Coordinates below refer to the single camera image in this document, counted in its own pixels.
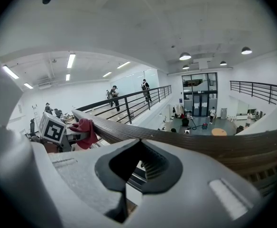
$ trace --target glass door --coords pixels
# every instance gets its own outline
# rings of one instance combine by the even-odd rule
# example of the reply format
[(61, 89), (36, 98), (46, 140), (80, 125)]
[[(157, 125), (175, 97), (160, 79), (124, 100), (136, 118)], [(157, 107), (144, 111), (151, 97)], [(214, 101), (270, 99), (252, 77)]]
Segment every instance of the glass door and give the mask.
[(208, 94), (194, 95), (193, 116), (207, 116)]

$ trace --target ceiling light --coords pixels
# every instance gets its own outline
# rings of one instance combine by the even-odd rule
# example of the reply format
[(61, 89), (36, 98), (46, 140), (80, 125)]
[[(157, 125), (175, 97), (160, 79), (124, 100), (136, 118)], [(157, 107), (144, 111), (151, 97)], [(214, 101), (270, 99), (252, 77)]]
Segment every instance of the ceiling light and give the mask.
[(28, 83), (24, 83), (24, 86), (27, 86), (29, 89), (33, 89), (33, 87), (31, 85), (29, 85)]
[(108, 73), (106, 73), (103, 77), (106, 77), (106, 76), (108, 76), (109, 74), (110, 74), (111, 72), (108, 72)]
[(7, 74), (9, 74), (12, 78), (14, 78), (14, 79), (18, 79), (18, 78), (19, 78), (15, 73), (13, 73), (13, 72), (7, 67), (7, 65), (3, 66), (2, 68), (3, 68), (3, 69), (5, 70), (5, 72), (6, 72)]
[(190, 58), (191, 58), (191, 56), (190, 56), (190, 54), (187, 53), (187, 52), (183, 52), (183, 53), (180, 55), (180, 60), (181, 60), (181, 61), (188, 60), (188, 59), (190, 59)]
[(121, 68), (121, 67), (123, 67), (123, 66), (127, 65), (128, 63), (130, 63), (130, 61), (128, 61), (128, 62), (126, 62), (126, 63), (124, 63), (124, 64), (122, 64), (122, 65), (118, 66), (117, 68)]
[(243, 47), (242, 49), (242, 54), (246, 55), (246, 54), (250, 54), (252, 52), (252, 50), (249, 47)]
[(74, 54), (74, 53), (71, 53), (71, 54), (69, 55), (67, 68), (72, 68), (72, 64), (73, 64), (74, 59), (75, 59), (75, 54)]

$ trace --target black metal railing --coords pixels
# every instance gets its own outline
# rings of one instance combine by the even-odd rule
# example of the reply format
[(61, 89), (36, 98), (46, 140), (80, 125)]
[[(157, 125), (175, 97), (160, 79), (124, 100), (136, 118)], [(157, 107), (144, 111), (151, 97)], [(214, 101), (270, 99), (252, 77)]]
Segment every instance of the black metal railing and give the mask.
[[(121, 122), (123, 119), (128, 118), (128, 120), (124, 123), (132, 124), (133, 118), (139, 116), (146, 110), (150, 110), (152, 106), (160, 102), (162, 99), (168, 97), (171, 93), (172, 93), (171, 85), (167, 85), (163, 87), (135, 92), (128, 95), (123, 95), (120, 97), (115, 97), (109, 100), (96, 102), (93, 104), (80, 107), (77, 110), (84, 112), (84, 111), (89, 111), (91, 109), (94, 109), (98, 106), (106, 106), (106, 104), (109, 104), (107, 109), (99, 113), (96, 113), (94, 115), (106, 118), (107, 120), (109, 119), (112, 120), (115, 117), (117, 117), (118, 119), (115, 119), (116, 122)], [(114, 109), (120, 109), (120, 110), (115, 114), (111, 114), (112, 110)]]
[(230, 81), (230, 90), (260, 98), (269, 104), (277, 104), (277, 85), (248, 81)]

